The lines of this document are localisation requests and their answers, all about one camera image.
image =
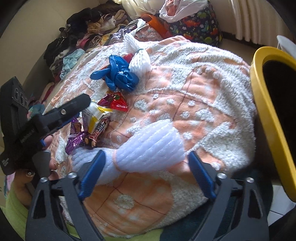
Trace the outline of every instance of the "metal screw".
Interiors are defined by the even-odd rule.
[[[217,174],[217,177],[220,178],[220,179],[225,179],[227,176],[226,176],[226,174],[219,172]]]
[[[251,178],[251,177],[247,177],[247,178],[246,178],[246,181],[247,181],[248,183],[254,183],[254,179]]]
[[[48,178],[47,177],[42,177],[42,178],[40,178],[40,182],[42,182],[42,183],[45,183],[45,182],[47,182],[48,181]]]
[[[68,174],[68,178],[75,178],[75,177],[77,177],[77,173],[75,173],[75,172],[70,172]]]
[[[64,109],[61,109],[61,114],[62,114],[62,115],[65,115],[65,114],[67,114],[67,111],[64,110]]]

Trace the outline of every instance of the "human hand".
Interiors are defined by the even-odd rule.
[[[48,136],[44,139],[46,144],[45,149],[49,147],[52,142],[52,136]],[[54,159],[51,159],[49,162],[49,169],[52,170],[51,175],[49,176],[50,180],[58,179],[59,176],[56,170],[58,167],[57,162]],[[28,169],[20,169],[15,172],[15,178],[13,180],[14,191],[17,199],[25,207],[29,207],[32,201],[32,195],[26,187],[27,183],[30,183],[34,177],[35,173]]]

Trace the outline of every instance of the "lime green fabric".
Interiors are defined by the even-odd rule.
[[[25,240],[25,230],[26,230],[26,222],[28,216],[28,210],[20,203],[17,199],[13,184],[11,186],[10,192],[7,196],[6,207],[1,207],[3,213],[5,214],[7,220],[12,225],[14,230],[21,236],[23,240]],[[75,228],[71,225],[67,224],[67,228],[69,233],[72,236],[79,238]],[[155,229],[146,234],[135,236],[131,239],[125,238],[112,238],[105,237],[106,241],[159,241],[160,235],[162,233],[162,229]]]

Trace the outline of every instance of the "fleece blanket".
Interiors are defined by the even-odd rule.
[[[249,66],[243,59],[181,36],[142,44],[152,70],[135,91],[123,93],[128,112],[112,113],[99,146],[116,149],[149,123],[170,119],[185,140],[187,154],[195,150],[203,162],[228,175],[248,165],[254,157],[256,108]],[[121,51],[118,43],[84,55],[46,111],[81,93],[103,98],[105,82],[89,76]],[[60,177],[71,172],[71,158],[65,153],[69,131],[67,125],[56,132],[49,147]],[[104,236],[129,238],[172,224],[206,200],[185,159],[165,171],[122,174],[112,183],[96,186],[84,205]]]

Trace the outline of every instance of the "blue plastic glove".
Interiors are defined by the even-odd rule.
[[[139,83],[139,78],[129,71],[129,63],[117,55],[110,55],[109,62],[110,65],[106,69],[93,72],[90,78],[99,80],[105,77],[105,82],[110,90],[115,91],[118,87],[132,92]]]

